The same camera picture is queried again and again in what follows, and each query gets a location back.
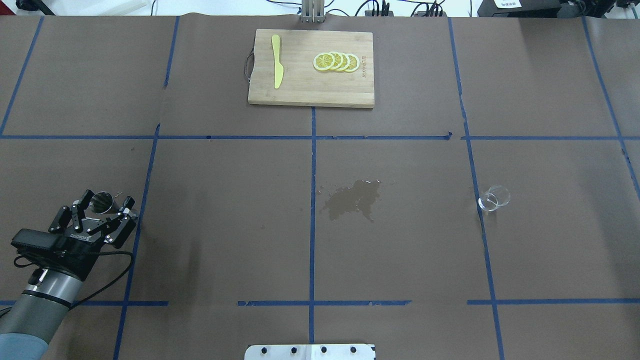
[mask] black box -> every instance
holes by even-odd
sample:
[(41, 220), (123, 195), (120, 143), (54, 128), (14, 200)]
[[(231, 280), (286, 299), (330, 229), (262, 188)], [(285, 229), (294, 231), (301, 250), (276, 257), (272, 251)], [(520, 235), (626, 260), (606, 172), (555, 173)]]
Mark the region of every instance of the black box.
[[(499, 3), (510, 3), (504, 0)], [(478, 9), (480, 17), (556, 17), (560, 10), (560, 0), (520, 0), (522, 7), (501, 9), (494, 0), (483, 0)]]

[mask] clear glass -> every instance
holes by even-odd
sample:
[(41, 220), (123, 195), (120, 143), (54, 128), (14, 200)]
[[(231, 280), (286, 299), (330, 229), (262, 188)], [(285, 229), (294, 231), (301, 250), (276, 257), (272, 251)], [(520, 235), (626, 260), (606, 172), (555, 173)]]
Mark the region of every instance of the clear glass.
[(480, 195), (478, 205), (482, 210), (491, 212), (509, 204), (509, 200), (511, 200), (511, 194), (507, 188), (502, 185), (493, 185)]

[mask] knife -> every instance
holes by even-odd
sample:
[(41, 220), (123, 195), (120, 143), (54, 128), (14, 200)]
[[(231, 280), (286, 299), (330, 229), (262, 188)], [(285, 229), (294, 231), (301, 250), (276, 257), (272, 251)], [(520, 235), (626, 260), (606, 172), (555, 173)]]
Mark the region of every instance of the knife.
[(271, 45), (273, 46), (273, 63), (275, 64), (273, 87), (279, 88), (282, 84), (282, 76), (284, 76), (284, 66), (280, 63), (280, 35), (271, 36)]

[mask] liquid stain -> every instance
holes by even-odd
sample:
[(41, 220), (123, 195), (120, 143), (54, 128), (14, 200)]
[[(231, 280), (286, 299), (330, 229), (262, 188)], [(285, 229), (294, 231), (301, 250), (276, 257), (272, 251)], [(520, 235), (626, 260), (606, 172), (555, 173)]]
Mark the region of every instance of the liquid stain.
[(330, 193), (329, 200), (324, 203), (324, 209), (329, 210), (329, 218), (333, 221), (344, 213), (362, 213), (369, 221), (371, 218), (371, 206), (380, 197), (378, 188), (380, 181), (357, 180), (353, 186), (339, 188)]

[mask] gray tabletop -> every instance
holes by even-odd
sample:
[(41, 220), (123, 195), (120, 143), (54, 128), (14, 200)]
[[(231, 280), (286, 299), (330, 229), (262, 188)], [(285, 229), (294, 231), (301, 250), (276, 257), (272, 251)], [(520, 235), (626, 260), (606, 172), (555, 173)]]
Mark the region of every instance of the gray tabletop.
[[(372, 110), (253, 106), (257, 28), (370, 31)], [(640, 23), (0, 17), (0, 304), (11, 237), (133, 196), (132, 275), (46, 359), (640, 358)], [(511, 202), (478, 211), (503, 184)], [(102, 258), (81, 296), (126, 259)]]

